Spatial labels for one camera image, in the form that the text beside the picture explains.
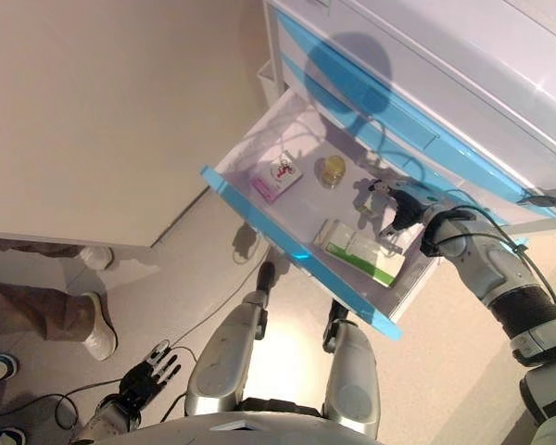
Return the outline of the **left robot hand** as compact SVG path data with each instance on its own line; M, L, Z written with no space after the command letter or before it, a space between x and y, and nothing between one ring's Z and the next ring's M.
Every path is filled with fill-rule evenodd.
M178 355L167 339L160 341L120 381L119 395L126 408L140 412L179 373Z

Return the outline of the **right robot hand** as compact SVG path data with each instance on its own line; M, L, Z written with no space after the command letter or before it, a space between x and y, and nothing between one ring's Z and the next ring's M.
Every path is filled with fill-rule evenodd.
M385 191L397 206L393 222L381 230L381 237L395 235L421 223L426 210L439 202L436 191L421 183L389 183L385 186Z

